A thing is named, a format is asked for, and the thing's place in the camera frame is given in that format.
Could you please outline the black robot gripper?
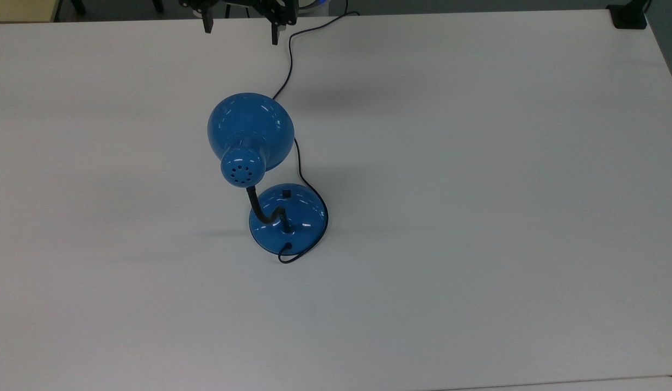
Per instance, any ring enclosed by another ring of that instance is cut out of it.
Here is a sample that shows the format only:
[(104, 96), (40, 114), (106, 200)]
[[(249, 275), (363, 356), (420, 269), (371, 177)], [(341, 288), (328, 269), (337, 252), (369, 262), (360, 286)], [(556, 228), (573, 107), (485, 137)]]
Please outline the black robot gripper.
[(293, 26), (298, 20), (298, 1), (179, 1), (179, 5), (199, 14), (205, 33), (210, 34), (214, 24), (212, 10), (220, 2), (231, 7), (252, 8), (269, 20), (272, 24), (271, 43), (274, 46), (279, 43), (280, 26)]

